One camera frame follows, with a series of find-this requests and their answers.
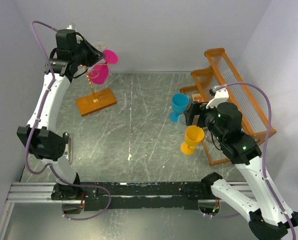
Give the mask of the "blue wine glass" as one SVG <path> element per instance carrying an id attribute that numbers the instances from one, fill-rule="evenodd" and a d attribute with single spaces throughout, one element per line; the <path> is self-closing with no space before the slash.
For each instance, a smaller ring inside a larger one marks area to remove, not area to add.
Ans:
<path id="1" fill-rule="evenodd" d="M 186 95 L 182 93 L 176 93 L 172 97 L 171 101 L 172 112 L 169 115 L 170 120 L 176 123 L 179 116 L 186 110 L 188 104 L 189 98 Z"/>

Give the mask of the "pink wine glass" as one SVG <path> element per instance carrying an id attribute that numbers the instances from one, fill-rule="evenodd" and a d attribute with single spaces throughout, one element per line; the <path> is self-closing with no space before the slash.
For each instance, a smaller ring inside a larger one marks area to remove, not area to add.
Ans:
<path id="1" fill-rule="evenodd" d="M 110 72 L 109 65 L 115 65 L 119 61 L 119 58 L 114 51 L 105 49 L 103 53 L 105 55 L 104 62 L 94 65 L 89 73 L 91 83 L 96 85 L 102 85 L 106 81 Z"/>

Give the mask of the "yellow wine glass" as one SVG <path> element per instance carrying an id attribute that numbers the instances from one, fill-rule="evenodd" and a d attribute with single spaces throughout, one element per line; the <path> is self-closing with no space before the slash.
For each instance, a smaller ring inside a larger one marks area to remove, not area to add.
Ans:
<path id="1" fill-rule="evenodd" d="M 195 152 L 195 147 L 201 143 L 204 138 L 204 131 L 202 128 L 191 125 L 188 126 L 185 135 L 184 142 L 181 144 L 181 151 L 186 155 L 191 155 Z"/>

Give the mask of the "patterned clear wine glass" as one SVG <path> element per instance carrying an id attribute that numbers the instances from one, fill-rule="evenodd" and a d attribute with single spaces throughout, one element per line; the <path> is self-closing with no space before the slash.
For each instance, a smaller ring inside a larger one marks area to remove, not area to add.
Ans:
<path id="1" fill-rule="evenodd" d="M 185 131 L 187 129 L 186 125 L 186 116 L 184 114 L 181 114 L 178 117 L 177 123 L 176 123 L 176 133 L 180 136 L 185 135 Z"/>

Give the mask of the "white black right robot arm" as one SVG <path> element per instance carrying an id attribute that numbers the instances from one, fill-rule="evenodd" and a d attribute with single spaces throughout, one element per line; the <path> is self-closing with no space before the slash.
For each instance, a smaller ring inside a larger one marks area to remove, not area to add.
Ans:
<path id="1" fill-rule="evenodd" d="M 298 212 L 293 211 L 278 194 L 269 173 L 263 167 L 264 153 L 254 138 L 242 131 L 242 113 L 231 102 L 213 108 L 194 101 L 184 111 L 190 127 L 198 116 L 199 130 L 206 128 L 219 142 L 220 150 L 241 172 L 255 200 L 231 187 L 215 172 L 202 179 L 201 193 L 207 198 L 220 198 L 248 222 L 259 240 L 280 240 L 298 226 Z"/>

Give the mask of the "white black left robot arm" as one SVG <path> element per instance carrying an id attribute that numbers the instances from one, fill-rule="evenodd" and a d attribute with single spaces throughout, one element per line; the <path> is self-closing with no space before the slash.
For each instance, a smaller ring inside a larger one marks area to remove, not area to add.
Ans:
<path id="1" fill-rule="evenodd" d="M 51 199 L 75 200 L 81 196 L 81 182 L 65 157 L 66 139 L 56 134 L 56 121 L 64 94 L 76 77 L 78 67 L 91 67 L 105 55 L 69 28 L 56 32 L 56 44 L 47 56 L 43 88 L 34 113 L 26 126 L 18 127 L 17 136 L 25 146 L 25 161 L 32 154 L 56 177 Z"/>

